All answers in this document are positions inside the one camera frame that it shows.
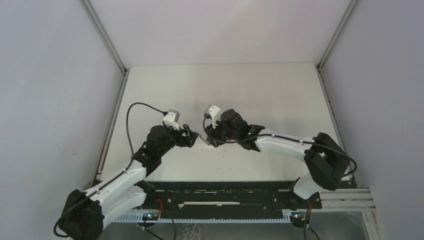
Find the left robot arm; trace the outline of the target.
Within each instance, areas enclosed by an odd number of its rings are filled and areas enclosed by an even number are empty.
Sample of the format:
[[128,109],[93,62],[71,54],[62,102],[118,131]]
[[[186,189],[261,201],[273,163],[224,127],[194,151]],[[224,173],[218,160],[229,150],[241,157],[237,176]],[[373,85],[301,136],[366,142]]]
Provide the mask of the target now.
[[97,185],[75,189],[68,195],[53,233],[59,238],[96,240],[111,222],[130,209],[153,207],[156,194],[138,183],[158,168],[172,148],[191,148],[198,137],[199,133],[191,131],[187,124],[177,130],[153,126],[128,165]]

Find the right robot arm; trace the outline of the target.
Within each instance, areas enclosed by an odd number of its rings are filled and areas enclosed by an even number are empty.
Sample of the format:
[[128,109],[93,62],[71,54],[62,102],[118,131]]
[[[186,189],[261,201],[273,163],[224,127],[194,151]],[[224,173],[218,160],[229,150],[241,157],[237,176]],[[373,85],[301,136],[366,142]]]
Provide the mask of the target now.
[[358,168],[355,160],[323,132],[314,137],[277,133],[247,123],[234,109],[222,111],[216,105],[204,111],[203,119],[211,121],[209,125],[202,124],[204,141],[210,146],[237,144],[248,151],[281,154],[305,163],[307,174],[289,190],[289,203],[295,208],[302,208],[321,190],[337,190],[342,179]]

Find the white stapler base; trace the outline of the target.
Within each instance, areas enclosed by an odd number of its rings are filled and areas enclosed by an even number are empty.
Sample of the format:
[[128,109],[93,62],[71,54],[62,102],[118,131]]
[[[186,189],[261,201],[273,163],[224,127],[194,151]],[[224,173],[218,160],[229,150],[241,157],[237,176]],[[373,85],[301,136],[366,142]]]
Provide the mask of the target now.
[[205,137],[204,135],[199,135],[199,138],[207,145],[210,144],[210,142],[208,141],[207,137]]

